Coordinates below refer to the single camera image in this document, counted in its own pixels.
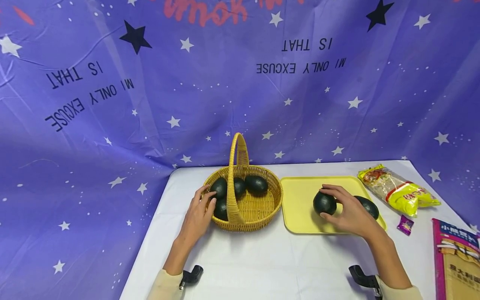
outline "yellow tray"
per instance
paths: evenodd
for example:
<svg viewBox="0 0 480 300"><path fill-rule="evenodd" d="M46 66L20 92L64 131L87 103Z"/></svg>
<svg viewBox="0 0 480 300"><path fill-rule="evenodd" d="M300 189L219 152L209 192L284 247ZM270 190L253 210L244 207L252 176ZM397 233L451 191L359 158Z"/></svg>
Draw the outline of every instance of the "yellow tray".
<svg viewBox="0 0 480 300"><path fill-rule="evenodd" d="M370 199L361 181L353 176L330 177L284 177L280 180L283 186L283 220L285 227L298 234L343 234L337 231L313 210L313 198L322 184L341 185L352 195ZM342 204L337 204L336 212L340 214ZM386 230L387 225L380 215L378 224Z"/></svg>

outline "white tablecloth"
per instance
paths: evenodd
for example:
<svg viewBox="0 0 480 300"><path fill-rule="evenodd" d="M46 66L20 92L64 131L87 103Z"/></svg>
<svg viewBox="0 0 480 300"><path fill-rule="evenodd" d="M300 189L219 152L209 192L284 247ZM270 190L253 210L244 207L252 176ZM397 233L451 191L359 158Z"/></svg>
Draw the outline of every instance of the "white tablecloth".
<svg viewBox="0 0 480 300"><path fill-rule="evenodd" d="M346 162L264 166L280 179L287 176L353 175L383 163L399 175L435 193L409 161ZM170 176L155 216L130 272L121 300L145 299L165 262L195 190L217 167L181 168ZM468 229L443 201L421 209L412 234L396 229L399 214L376 201L388 234L395 241L403 265L424 299L435 299L432 222L435 217ZM213 223L191 253L185 269L204 268L201 281L185 289L184 300L352 300L374 299L360 288L348 267L359 264L366 274L376 274L365 242L355 236L294 235L287 231L279 211L262 230L252 233L222 231Z"/></svg>

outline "cream sleeve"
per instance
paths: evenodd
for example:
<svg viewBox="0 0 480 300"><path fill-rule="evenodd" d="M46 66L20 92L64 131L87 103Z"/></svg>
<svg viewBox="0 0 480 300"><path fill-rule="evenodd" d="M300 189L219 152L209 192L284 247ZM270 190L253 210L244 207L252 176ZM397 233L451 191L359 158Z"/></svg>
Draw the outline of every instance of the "cream sleeve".
<svg viewBox="0 0 480 300"><path fill-rule="evenodd" d="M172 276L165 270L160 270L147 300L180 300L183 291L179 290L179 285L182 278L183 274Z"/></svg>
<svg viewBox="0 0 480 300"><path fill-rule="evenodd" d="M384 300L423 300L418 287L394 289L386 285L379 276L377 276L377 281Z"/></svg>

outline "dark green avocado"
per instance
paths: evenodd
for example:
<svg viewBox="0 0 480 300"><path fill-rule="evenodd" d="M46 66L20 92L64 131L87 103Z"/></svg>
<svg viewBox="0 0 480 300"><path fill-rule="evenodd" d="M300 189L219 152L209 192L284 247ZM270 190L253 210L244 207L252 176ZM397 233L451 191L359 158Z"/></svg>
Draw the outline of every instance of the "dark green avocado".
<svg viewBox="0 0 480 300"><path fill-rule="evenodd" d="M378 207L372 201L364 198L362 196L354 196L362 204L362 206L367 210L367 212L376 220L380 213L378 212Z"/></svg>
<svg viewBox="0 0 480 300"><path fill-rule="evenodd" d="M333 215L336 211L336 201L333 196L318 192L313 199L313 209L317 214Z"/></svg>
<svg viewBox="0 0 480 300"><path fill-rule="evenodd" d="M242 178L235 177L233 179L233 185L235 188L235 198L238 201L240 197L245 193L245 182L243 181Z"/></svg>
<svg viewBox="0 0 480 300"><path fill-rule="evenodd" d="M216 199L215 210L213 211L213 215L220 220L228 221L226 198Z"/></svg>
<svg viewBox="0 0 480 300"><path fill-rule="evenodd" d="M227 196L227 181L225 180L225 178L223 178L223 177L218 178L212 184L212 186L210 187L210 191L211 192L213 192L213 191L216 192L216 194L213 197L215 197L217 200L222 199L222 198L226 198L226 196Z"/></svg>
<svg viewBox="0 0 480 300"><path fill-rule="evenodd" d="M268 183L265 179L257 175L248 175L245 177L245 186L250 194L261 196L268 190Z"/></svg>

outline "human hand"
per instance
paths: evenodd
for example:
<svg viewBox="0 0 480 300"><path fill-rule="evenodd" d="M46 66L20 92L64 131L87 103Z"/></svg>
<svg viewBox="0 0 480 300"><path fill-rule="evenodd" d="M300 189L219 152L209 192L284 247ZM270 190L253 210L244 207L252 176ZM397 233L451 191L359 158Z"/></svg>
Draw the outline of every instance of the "human hand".
<svg viewBox="0 0 480 300"><path fill-rule="evenodd" d="M215 195L215 191L204 194L200 200L208 187L209 185L204 185L195 192L180 229L179 238L192 247L205 234L215 209L216 198L213 198L206 208L208 198Z"/></svg>
<svg viewBox="0 0 480 300"><path fill-rule="evenodd" d="M377 237L380 233L385 233L375 219L363 208L360 201L343 187L323 184L320 192L334 196L336 201L343 205L343 211L339 216L320 214L322 218L338 229L361 236L367 241Z"/></svg>

